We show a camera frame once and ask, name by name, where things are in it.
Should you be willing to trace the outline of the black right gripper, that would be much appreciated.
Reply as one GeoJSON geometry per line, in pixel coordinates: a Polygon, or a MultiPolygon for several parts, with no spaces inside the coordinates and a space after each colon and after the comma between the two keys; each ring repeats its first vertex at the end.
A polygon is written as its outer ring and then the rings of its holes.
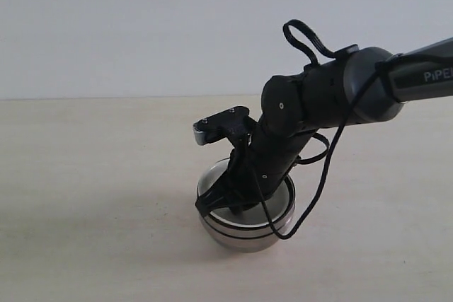
{"type": "Polygon", "coordinates": [[[227,167],[228,186],[223,182],[197,186],[197,210],[249,210],[260,199],[257,189],[269,198],[289,172],[296,157],[306,146],[314,130],[281,137],[267,127],[256,127],[251,142],[240,151],[231,152],[227,167]]]}

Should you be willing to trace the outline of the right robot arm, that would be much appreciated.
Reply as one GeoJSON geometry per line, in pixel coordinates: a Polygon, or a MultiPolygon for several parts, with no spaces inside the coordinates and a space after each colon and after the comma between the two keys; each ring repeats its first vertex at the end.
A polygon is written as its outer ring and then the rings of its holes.
{"type": "Polygon", "coordinates": [[[198,144],[228,139],[234,147],[226,170],[195,206],[202,215],[250,209],[274,195],[318,130],[386,122],[405,102],[451,94],[451,39],[405,54],[368,47],[297,75],[273,76],[258,120],[236,106],[193,125],[198,144]]]}

